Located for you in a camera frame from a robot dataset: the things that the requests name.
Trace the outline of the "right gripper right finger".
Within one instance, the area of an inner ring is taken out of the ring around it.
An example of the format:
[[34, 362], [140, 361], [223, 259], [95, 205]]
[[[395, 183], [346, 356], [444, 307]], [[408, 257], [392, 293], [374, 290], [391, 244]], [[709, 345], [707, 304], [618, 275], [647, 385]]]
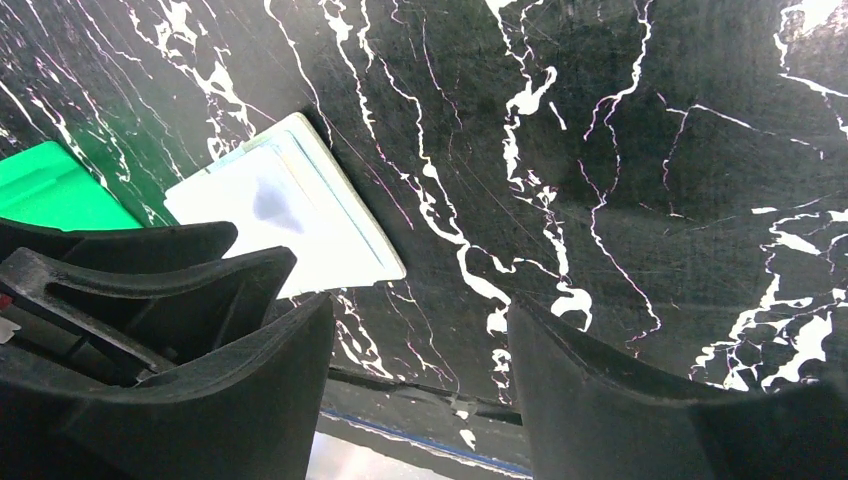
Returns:
[[521, 302], [511, 368], [537, 479], [843, 479], [847, 379], [776, 393], [657, 369]]

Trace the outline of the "green plastic bin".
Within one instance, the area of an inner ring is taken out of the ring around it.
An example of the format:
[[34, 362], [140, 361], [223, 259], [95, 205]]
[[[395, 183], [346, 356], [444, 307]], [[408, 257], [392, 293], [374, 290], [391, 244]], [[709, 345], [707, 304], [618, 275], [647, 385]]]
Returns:
[[1, 161], [1, 217], [62, 231], [142, 224], [56, 142]]

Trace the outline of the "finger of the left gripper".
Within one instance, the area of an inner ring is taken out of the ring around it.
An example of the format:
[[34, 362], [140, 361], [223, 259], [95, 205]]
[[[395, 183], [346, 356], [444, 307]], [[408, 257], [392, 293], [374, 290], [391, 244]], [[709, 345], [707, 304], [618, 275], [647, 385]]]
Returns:
[[230, 222], [64, 232], [3, 218], [1, 259], [19, 248], [108, 273], [165, 273], [221, 259], [238, 236]]
[[166, 273], [108, 273], [17, 249], [1, 264], [9, 345], [130, 386], [263, 326], [297, 260], [273, 247]]

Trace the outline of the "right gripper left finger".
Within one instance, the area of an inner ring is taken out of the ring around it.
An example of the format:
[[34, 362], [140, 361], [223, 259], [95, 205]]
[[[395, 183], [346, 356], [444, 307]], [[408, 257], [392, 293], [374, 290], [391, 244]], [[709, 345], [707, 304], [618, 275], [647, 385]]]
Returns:
[[302, 479], [335, 322], [324, 294], [135, 387], [1, 348], [5, 479]]

